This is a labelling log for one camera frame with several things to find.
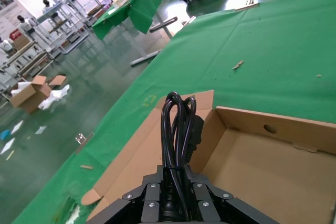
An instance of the shiny floor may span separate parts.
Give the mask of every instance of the shiny floor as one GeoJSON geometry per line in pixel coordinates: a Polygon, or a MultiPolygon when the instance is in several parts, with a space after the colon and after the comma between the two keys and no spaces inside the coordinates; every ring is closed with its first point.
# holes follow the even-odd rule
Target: shiny floor
{"type": "MultiPolygon", "coordinates": [[[[246,0],[193,0],[189,5],[179,0],[164,0],[160,14],[164,18],[178,16],[170,26],[175,33],[181,21],[224,9],[244,6],[246,0]]],[[[131,22],[124,23],[128,32],[147,53],[158,50],[169,41],[164,32],[143,35],[131,22]]],[[[124,91],[150,62],[130,67],[139,53],[124,38],[124,28],[114,29],[104,39],[90,35],[70,54],[60,56],[59,65],[43,74],[52,77],[65,74],[71,89],[67,97],[53,104],[49,110],[28,115],[8,104],[0,109],[0,132],[11,130],[24,120],[14,134],[12,157],[0,156],[0,222],[11,223],[34,196],[46,185],[62,163],[74,152],[78,133],[88,135],[99,124],[124,91]],[[36,131],[46,126],[41,134],[36,131]]],[[[0,142],[0,149],[5,142],[0,142]]]]}

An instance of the poster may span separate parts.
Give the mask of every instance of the poster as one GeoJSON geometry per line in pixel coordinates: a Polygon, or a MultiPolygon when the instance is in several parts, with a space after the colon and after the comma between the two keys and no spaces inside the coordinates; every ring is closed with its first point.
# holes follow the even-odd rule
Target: poster
{"type": "Polygon", "coordinates": [[[17,16],[25,18],[31,15],[18,0],[0,0],[0,37],[2,39],[17,39],[21,33],[17,30],[19,21],[17,16]]]}

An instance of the blue object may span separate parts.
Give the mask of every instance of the blue object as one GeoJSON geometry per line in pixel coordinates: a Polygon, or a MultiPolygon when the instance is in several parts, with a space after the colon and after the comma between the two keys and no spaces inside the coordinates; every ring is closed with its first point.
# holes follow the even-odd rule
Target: blue object
{"type": "Polygon", "coordinates": [[[1,133],[0,139],[1,139],[1,140],[5,140],[6,137],[9,136],[9,134],[10,134],[10,131],[9,131],[9,130],[3,131],[3,132],[1,133]]]}

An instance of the green tablecloth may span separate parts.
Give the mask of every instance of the green tablecloth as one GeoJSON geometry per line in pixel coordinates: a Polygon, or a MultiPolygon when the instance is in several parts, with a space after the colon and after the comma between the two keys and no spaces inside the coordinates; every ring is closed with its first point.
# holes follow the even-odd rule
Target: green tablecloth
{"type": "MultiPolygon", "coordinates": [[[[70,156],[14,224],[53,223],[68,197],[80,203],[171,90],[215,89],[215,105],[336,123],[334,2],[273,0],[198,17],[175,35],[106,114],[91,142],[70,156]],[[82,164],[94,169],[80,169],[82,164]]],[[[92,208],[81,206],[76,224],[84,224],[92,208]]]]}
{"type": "Polygon", "coordinates": [[[162,0],[128,0],[126,4],[113,13],[111,7],[94,24],[93,30],[99,39],[104,39],[111,28],[130,17],[135,28],[146,34],[151,27],[153,17],[162,0]]]}

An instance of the cardboard box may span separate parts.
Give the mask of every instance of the cardboard box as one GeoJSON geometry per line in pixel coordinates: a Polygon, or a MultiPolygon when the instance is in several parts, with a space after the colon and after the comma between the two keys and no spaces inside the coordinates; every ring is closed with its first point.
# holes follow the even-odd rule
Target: cardboard box
{"type": "Polygon", "coordinates": [[[20,51],[29,43],[30,40],[26,36],[21,35],[16,40],[14,40],[13,46],[16,48],[16,50],[20,51]]]}
{"type": "Polygon", "coordinates": [[[24,109],[29,114],[34,112],[50,96],[51,88],[46,84],[46,79],[44,76],[36,76],[29,86],[10,99],[13,107],[24,109]]]}
{"type": "Polygon", "coordinates": [[[55,78],[53,78],[53,80],[49,83],[49,86],[61,86],[66,79],[66,76],[55,76],[55,78]]]}
{"type": "MultiPolygon", "coordinates": [[[[213,109],[214,91],[193,94],[205,120],[190,166],[279,223],[328,224],[336,203],[336,124],[233,108],[213,109]]],[[[162,164],[164,99],[82,198],[91,219],[162,164]]]]}

